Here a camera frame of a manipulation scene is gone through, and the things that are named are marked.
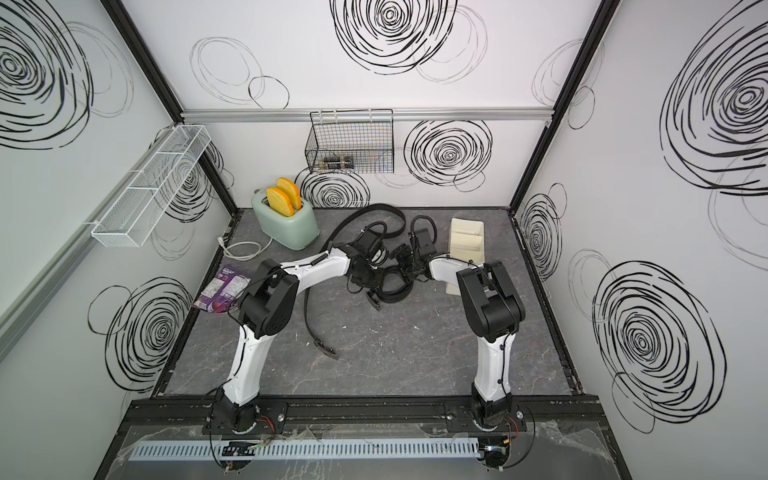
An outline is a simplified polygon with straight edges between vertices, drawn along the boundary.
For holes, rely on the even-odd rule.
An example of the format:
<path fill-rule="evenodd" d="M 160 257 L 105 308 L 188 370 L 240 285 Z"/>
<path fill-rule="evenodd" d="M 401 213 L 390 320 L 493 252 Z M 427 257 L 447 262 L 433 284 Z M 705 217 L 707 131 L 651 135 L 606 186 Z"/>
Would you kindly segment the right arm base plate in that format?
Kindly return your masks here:
<path fill-rule="evenodd" d="M 512 396 L 492 402 L 456 397 L 446 400 L 444 406 L 450 432 L 526 432 L 534 422 L 532 411 Z"/>

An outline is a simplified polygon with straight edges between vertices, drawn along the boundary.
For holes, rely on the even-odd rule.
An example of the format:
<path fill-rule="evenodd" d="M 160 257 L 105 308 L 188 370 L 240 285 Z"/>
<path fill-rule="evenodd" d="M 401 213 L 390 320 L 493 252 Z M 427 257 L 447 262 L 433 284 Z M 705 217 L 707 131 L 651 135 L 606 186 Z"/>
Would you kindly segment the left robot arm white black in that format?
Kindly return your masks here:
<path fill-rule="evenodd" d="M 242 434 L 257 423 L 260 380 L 270 347 L 289 323 L 297 296 L 329 279 L 345 277 L 363 287 L 376 281 L 386 260 L 383 224 L 376 222 L 349 243 L 329 246 L 295 261 L 267 259 L 236 300 L 240 326 L 238 347 L 227 379 L 221 385 L 214 411 Z"/>

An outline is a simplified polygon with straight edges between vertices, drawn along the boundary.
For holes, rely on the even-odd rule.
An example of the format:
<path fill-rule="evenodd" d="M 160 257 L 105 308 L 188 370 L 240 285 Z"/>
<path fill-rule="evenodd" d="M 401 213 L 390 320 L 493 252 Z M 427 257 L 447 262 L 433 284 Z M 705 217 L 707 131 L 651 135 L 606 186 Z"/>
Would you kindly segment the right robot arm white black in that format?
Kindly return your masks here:
<path fill-rule="evenodd" d="M 505 266 L 500 261 L 460 260 L 435 247 L 427 229 L 408 233 L 410 245 L 398 257 L 412 278 L 444 282 L 459 290 L 471 331 L 477 337 L 477 371 L 470 406 L 483 429 L 501 423 L 515 409 L 509 370 L 512 346 L 525 319 L 525 308 Z"/>

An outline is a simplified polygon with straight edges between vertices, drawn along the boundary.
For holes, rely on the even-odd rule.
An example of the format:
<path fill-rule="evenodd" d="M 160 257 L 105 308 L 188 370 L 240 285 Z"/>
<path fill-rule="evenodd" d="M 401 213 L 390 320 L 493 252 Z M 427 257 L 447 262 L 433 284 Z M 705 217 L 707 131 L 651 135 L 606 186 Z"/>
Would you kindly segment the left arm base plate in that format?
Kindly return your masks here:
<path fill-rule="evenodd" d="M 203 427 L 212 435 L 274 435 L 282 432 L 288 404 L 282 401 L 257 400 L 237 406 L 228 399 L 212 407 Z"/>

